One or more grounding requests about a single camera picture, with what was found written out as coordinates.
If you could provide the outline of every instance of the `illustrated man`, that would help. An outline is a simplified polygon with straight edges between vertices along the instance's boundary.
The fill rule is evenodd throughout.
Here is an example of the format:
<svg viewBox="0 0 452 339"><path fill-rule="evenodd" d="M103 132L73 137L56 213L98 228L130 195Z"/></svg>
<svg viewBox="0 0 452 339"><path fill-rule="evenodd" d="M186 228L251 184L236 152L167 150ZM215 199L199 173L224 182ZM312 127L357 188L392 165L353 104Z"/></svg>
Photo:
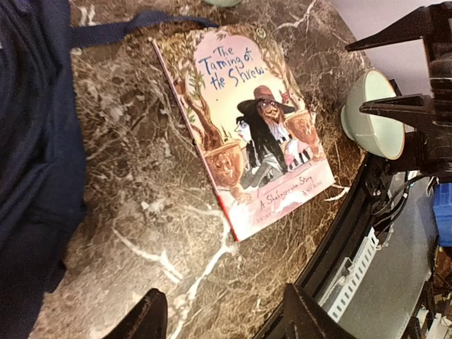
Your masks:
<svg viewBox="0 0 452 339"><path fill-rule="evenodd" d="M293 107L275 100L271 89L261 85L254 90L254 100L247 102L256 105L259 115L267 124L275 140L282 148L285 161L290 170L308 162L311 157L303 144L294 139L284 125L285 115L293 113Z"/></svg>
<svg viewBox="0 0 452 339"><path fill-rule="evenodd" d="M250 169L241 179L246 189L262 187L270 180L287 172L285 158L268 125L252 102L241 102L237 109L243 117L237 117L235 131L246 143L246 154Z"/></svg>

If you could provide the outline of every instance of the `navy blue bag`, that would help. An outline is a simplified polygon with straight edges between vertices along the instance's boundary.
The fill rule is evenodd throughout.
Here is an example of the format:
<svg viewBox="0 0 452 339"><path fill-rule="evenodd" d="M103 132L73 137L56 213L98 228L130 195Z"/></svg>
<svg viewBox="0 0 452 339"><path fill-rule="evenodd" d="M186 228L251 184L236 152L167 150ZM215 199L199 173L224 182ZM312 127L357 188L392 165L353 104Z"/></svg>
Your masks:
<svg viewBox="0 0 452 339"><path fill-rule="evenodd" d="M71 48L181 20L216 27L152 11L127 23L72 28L67 0L0 1L0 338L28 337L86 214Z"/></svg>

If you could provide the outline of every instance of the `children's book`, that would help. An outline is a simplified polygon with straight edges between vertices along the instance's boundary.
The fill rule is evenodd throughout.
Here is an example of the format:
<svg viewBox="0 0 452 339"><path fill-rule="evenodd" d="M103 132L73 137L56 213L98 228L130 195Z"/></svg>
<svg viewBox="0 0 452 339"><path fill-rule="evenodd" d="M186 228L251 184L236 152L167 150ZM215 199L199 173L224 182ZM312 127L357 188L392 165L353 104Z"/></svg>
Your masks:
<svg viewBox="0 0 452 339"><path fill-rule="evenodd" d="M334 182L313 116L268 32L228 25L154 45L237 241Z"/></svg>

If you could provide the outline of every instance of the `fabric strap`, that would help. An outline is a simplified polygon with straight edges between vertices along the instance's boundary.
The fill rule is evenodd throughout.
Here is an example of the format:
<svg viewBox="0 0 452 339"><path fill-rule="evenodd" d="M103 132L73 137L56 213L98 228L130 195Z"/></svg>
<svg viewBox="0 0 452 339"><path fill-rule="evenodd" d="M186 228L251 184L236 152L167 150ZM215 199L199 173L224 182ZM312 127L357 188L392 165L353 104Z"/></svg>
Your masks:
<svg viewBox="0 0 452 339"><path fill-rule="evenodd" d="M123 23L106 23L103 25L80 26L72 29L71 48L84 48L100 44L113 44L120 42L126 35L136 28L153 26L159 23L173 23L179 21L192 21L204 27L218 27L216 23L205 18L195 16L169 16L160 11L144 11L135 18Z"/></svg>

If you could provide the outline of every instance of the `marble countertop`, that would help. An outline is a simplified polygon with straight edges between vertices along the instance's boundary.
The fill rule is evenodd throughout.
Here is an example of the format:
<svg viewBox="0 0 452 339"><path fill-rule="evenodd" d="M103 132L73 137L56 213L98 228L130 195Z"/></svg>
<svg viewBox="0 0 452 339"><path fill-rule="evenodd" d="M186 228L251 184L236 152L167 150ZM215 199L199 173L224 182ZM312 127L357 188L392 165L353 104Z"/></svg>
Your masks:
<svg viewBox="0 0 452 339"><path fill-rule="evenodd" d="M248 0L229 9L201 0L72 0L71 7L74 25L128 20L143 9L258 22L280 43L316 113L337 185L234 242L151 43L197 26L146 28L121 44L75 49L90 212L31 338L101 338L152 287L168 298L168 338L252 337L320 244L364 158L342 132L340 108L369 62L344 50L353 36L324 0Z"/></svg>

